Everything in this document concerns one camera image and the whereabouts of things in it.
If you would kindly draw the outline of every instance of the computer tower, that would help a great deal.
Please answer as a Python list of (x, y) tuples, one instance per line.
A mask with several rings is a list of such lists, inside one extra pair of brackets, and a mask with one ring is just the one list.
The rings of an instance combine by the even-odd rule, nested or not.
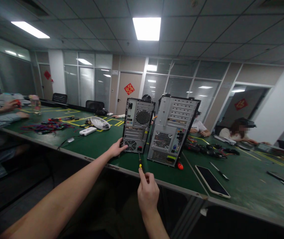
[(122, 145), (124, 152), (144, 153), (155, 102), (128, 98), (126, 102)]
[(201, 101), (163, 95), (149, 139), (147, 159), (175, 167)]

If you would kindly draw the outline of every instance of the plastic bottle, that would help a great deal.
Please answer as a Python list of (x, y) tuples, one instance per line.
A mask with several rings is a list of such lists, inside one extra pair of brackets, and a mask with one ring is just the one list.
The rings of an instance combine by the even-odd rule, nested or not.
[(41, 102), (39, 100), (39, 96), (37, 95), (29, 95), (29, 99), (31, 101), (31, 110), (35, 114), (39, 114), (41, 110)]

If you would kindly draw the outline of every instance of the black office chair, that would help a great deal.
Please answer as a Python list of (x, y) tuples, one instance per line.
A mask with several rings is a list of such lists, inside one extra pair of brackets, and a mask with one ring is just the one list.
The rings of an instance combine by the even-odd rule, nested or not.
[(98, 110), (102, 110), (104, 108), (104, 103), (101, 101), (86, 101), (85, 107), (91, 113), (96, 113)]
[(68, 102), (68, 96), (65, 94), (54, 93), (52, 96), (52, 101), (61, 104), (66, 104)]

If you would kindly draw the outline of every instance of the person's left hand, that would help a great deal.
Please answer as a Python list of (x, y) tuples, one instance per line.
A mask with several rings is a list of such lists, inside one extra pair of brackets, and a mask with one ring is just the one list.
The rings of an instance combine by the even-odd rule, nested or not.
[(128, 145), (124, 145), (122, 148), (120, 148), (120, 143), (122, 141), (122, 138), (119, 138), (119, 140), (112, 144), (112, 146), (108, 149), (108, 153), (111, 156), (111, 158), (118, 156), (123, 150), (125, 150)]

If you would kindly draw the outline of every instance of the smartphone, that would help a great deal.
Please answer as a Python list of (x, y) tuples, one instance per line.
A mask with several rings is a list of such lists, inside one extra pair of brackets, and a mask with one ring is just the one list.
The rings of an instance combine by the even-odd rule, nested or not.
[(223, 188), (223, 186), (219, 183), (219, 181), (215, 178), (215, 176), (212, 174), (212, 172), (209, 169), (203, 168), (198, 165), (195, 165), (195, 168), (201, 175), (209, 191), (219, 196), (230, 198), (228, 192)]

